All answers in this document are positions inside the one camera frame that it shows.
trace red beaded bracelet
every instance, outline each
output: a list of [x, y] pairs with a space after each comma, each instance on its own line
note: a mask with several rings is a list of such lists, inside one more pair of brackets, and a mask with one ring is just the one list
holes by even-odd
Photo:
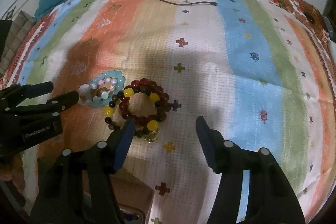
[[[129, 99], [135, 93], [146, 93], [149, 96], [151, 102], [155, 105], [157, 113], [156, 115], [149, 115], [137, 117], [132, 115], [129, 107]], [[169, 95], [163, 92], [163, 88], [157, 85], [154, 81], [149, 81], [145, 78], [141, 80], [134, 80], [132, 83], [124, 88], [124, 91], [118, 93], [120, 98], [119, 108], [122, 111], [121, 116], [126, 120], [132, 116], [135, 119], [135, 123], [141, 127], [142, 130], [136, 131], [135, 135], [138, 138], [143, 136], [148, 142], [153, 142], [157, 139], [157, 132], [159, 130], [159, 122], [163, 122], [167, 118], [166, 112], [171, 110], [171, 105], [168, 103]]]

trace beaded bracelet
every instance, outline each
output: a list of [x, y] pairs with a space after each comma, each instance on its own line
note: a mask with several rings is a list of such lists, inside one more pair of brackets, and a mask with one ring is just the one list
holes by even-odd
[[124, 88], [125, 80], [121, 71], [105, 71], [79, 87], [78, 103], [84, 106], [90, 105], [93, 108], [106, 106], [112, 100], [112, 96]]
[[[130, 97], [135, 93], [146, 93], [149, 96], [151, 102], [157, 108], [156, 115], [149, 115], [147, 118], [144, 116], [137, 117], [132, 115], [128, 110]], [[113, 95], [112, 101], [108, 107], [104, 108], [105, 122], [109, 124], [109, 128], [115, 130], [116, 125], [112, 123], [110, 117], [114, 113], [114, 107], [116, 102], [120, 99], [119, 108], [122, 111], [121, 116], [126, 120], [128, 117], [133, 117], [135, 123], [138, 126], [143, 127], [142, 130], [135, 132], [135, 136], [138, 138], [145, 137], [148, 142], [153, 142], [157, 139], [157, 133], [159, 131], [159, 122], [163, 122], [167, 118], [166, 112], [171, 110], [171, 105], [168, 103], [169, 95], [163, 92], [163, 88], [157, 85], [154, 81], [149, 81], [145, 78], [141, 80], [134, 80], [130, 85], [126, 86], [124, 91], [118, 93], [118, 98]]]

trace blue snowflake pattern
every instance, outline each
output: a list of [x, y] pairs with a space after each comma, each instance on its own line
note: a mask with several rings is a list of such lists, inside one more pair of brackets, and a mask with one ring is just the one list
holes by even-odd
[[259, 54], [257, 54], [256, 52], [250, 52], [250, 55], [254, 62], [259, 61]]

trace green stripe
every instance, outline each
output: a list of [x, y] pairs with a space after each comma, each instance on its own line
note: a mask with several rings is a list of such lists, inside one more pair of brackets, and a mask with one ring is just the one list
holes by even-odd
[[[42, 60], [45, 56], [50, 56], [50, 53], [59, 45], [62, 37], [66, 32], [68, 32], [73, 25], [76, 24], [77, 20], [72, 21], [74, 18], [80, 18], [85, 12], [87, 12], [90, 8], [90, 5], [85, 5], [89, 2], [94, 2], [96, 0], [80, 0], [80, 2], [74, 7], [68, 15], [64, 18], [64, 20], [60, 23], [58, 29], [53, 34], [51, 39], [49, 40], [48, 44], [43, 47], [40, 51], [38, 58], [34, 61], [34, 66], [32, 67], [27, 83], [31, 85], [35, 85], [41, 83], [45, 77], [47, 68], [51, 65], [49, 60], [44, 61], [44, 65], [41, 66]], [[26, 100], [23, 102], [22, 105], [28, 104], [36, 104], [37, 99]]]
[[244, 0], [253, 20], [262, 31], [272, 52], [273, 63], [283, 85], [283, 140], [281, 168], [295, 193], [306, 177], [308, 131], [306, 106], [301, 83], [290, 62], [289, 52], [274, 29], [273, 19], [256, 0]]

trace brown pillow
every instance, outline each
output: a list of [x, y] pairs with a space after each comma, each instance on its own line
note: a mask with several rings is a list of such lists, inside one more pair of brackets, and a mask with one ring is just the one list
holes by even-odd
[[34, 23], [32, 18], [25, 12], [20, 11], [14, 19], [12, 26], [7, 36], [3, 54], [0, 61], [0, 76], [4, 75], [12, 59], [14, 58], [17, 49], [22, 44], [23, 40], [32, 29]]

